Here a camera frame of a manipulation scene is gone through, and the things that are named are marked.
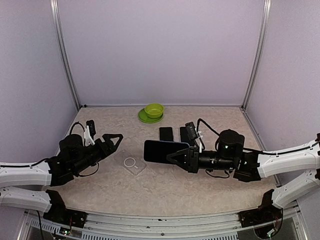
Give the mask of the black phone blue edge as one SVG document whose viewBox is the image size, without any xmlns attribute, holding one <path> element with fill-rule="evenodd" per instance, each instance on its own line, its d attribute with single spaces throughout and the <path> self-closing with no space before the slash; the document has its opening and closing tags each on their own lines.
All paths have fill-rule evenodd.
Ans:
<svg viewBox="0 0 320 240">
<path fill-rule="evenodd" d="M 185 142 L 146 140 L 143 145 L 143 159 L 150 163 L 171 164 L 167 155 L 188 149 L 190 145 Z"/>
</svg>

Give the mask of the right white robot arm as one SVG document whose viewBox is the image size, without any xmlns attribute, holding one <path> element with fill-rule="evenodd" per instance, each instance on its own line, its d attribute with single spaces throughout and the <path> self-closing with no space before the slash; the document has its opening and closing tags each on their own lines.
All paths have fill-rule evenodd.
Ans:
<svg viewBox="0 0 320 240">
<path fill-rule="evenodd" d="M 234 130 L 222 131 L 215 151 L 189 147 L 168 154 L 166 159 L 189 173 L 199 169 L 232 171 L 233 178 L 249 183 L 280 173 L 302 170 L 303 173 L 287 184 L 264 193 L 256 218 L 266 222 L 276 209 L 320 186 L 320 139 L 278 151 L 259 151 L 244 148 L 245 137 Z"/>
</svg>

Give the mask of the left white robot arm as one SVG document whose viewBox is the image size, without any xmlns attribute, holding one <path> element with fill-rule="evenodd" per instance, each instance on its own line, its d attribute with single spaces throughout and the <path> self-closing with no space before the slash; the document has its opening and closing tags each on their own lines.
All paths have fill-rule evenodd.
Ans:
<svg viewBox="0 0 320 240">
<path fill-rule="evenodd" d="M 123 138 L 122 134 L 104 134 L 86 146 L 79 134 L 68 135 L 59 142 L 56 156 L 24 165 L 1 163 L 0 186 L 63 186 L 115 153 Z"/>
</svg>

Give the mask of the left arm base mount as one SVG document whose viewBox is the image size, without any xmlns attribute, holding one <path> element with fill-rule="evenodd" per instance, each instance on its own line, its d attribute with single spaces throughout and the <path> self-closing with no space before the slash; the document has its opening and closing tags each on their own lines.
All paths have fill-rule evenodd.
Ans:
<svg viewBox="0 0 320 240">
<path fill-rule="evenodd" d="M 67 208 L 62 197 L 55 190 L 46 190 L 45 193 L 49 196 L 50 208 L 43 213 L 44 219 L 69 227 L 84 228 L 88 213 Z"/>
</svg>

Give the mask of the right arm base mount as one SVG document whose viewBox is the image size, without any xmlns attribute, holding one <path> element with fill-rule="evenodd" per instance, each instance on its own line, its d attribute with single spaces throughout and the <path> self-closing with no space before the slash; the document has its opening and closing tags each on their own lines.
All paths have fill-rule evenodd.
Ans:
<svg viewBox="0 0 320 240">
<path fill-rule="evenodd" d="M 242 228 L 268 223 L 275 221 L 276 218 L 281 219 L 283 217 L 283 210 L 273 205 L 272 194 L 274 191 L 274 189 L 271 189 L 265 192 L 261 204 L 257 208 L 238 213 Z"/>
</svg>

